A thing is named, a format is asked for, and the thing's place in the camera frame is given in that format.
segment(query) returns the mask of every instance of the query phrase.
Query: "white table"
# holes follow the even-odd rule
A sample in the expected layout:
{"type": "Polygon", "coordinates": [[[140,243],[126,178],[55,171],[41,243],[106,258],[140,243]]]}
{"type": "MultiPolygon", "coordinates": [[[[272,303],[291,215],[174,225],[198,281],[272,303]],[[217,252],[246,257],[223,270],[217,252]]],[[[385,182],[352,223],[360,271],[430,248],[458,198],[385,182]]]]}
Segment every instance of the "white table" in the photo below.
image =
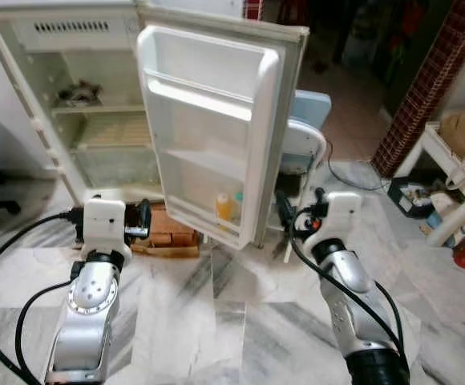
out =
{"type": "MultiPolygon", "coordinates": [[[[407,158],[398,168],[394,177],[408,176],[418,161],[422,152],[427,152],[438,166],[447,174],[451,173],[460,166],[461,160],[452,152],[448,144],[438,134],[439,122],[428,122],[425,131],[418,140],[418,143],[410,151],[407,158]]],[[[465,171],[459,170],[452,181],[457,184],[465,178],[465,171]]],[[[460,187],[460,191],[465,196],[465,183],[460,187]]],[[[465,202],[456,210],[452,211],[443,218],[443,222],[427,238],[427,244],[432,246],[441,246],[454,231],[456,231],[465,221],[465,202]]]]}

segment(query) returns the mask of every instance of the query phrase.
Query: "open refrigerator door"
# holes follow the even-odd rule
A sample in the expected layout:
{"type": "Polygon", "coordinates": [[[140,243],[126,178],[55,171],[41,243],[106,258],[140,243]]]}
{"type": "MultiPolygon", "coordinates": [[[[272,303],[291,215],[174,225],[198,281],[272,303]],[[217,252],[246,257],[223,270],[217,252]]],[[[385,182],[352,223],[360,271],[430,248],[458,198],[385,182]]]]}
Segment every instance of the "open refrigerator door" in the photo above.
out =
{"type": "Polygon", "coordinates": [[[260,245],[304,27],[138,6],[140,86],[168,214],[260,245]]]}

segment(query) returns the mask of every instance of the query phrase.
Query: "white refrigerator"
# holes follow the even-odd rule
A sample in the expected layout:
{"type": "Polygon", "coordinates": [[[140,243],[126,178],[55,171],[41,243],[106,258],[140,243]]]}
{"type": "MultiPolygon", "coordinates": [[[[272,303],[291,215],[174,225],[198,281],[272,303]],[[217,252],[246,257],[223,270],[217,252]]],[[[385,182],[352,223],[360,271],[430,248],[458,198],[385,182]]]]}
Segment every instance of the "white refrigerator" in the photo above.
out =
{"type": "Polygon", "coordinates": [[[236,249],[262,243],[307,36],[123,2],[0,8],[0,59],[75,202],[163,199],[236,249]]]}

